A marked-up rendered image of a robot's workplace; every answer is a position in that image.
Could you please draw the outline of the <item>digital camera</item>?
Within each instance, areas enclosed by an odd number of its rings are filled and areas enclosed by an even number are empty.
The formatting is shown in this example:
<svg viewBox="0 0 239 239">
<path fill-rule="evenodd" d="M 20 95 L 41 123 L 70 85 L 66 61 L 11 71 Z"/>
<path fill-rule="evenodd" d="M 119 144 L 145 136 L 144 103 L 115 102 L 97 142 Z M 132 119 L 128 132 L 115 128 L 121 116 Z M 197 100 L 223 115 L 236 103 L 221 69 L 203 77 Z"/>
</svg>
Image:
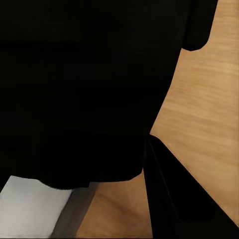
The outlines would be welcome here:
<svg viewBox="0 0 239 239">
<path fill-rule="evenodd" d="M 181 49 L 218 0 L 0 0 L 0 165 L 51 188 L 129 181 Z"/>
</svg>

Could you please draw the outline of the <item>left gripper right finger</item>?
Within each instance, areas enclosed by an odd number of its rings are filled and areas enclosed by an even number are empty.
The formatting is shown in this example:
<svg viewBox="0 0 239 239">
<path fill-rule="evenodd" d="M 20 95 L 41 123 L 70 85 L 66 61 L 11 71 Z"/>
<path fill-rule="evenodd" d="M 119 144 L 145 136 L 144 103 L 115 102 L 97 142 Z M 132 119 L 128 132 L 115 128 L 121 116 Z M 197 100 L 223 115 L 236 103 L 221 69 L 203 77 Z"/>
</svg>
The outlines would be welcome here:
<svg viewBox="0 0 239 239">
<path fill-rule="evenodd" d="M 153 239 L 239 239 L 239 227 L 153 135 L 143 171 Z"/>
</svg>

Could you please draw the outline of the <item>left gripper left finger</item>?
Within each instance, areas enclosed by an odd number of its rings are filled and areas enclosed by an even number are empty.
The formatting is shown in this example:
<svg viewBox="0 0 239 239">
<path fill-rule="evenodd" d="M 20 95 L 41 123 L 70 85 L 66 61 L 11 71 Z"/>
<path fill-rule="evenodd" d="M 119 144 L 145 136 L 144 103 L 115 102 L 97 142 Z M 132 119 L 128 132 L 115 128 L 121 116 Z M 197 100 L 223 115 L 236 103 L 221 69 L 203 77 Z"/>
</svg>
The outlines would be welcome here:
<svg viewBox="0 0 239 239">
<path fill-rule="evenodd" d="M 7 171 L 5 171 L 0 165 L 0 192 L 2 191 L 10 176 L 11 175 Z"/>
</svg>

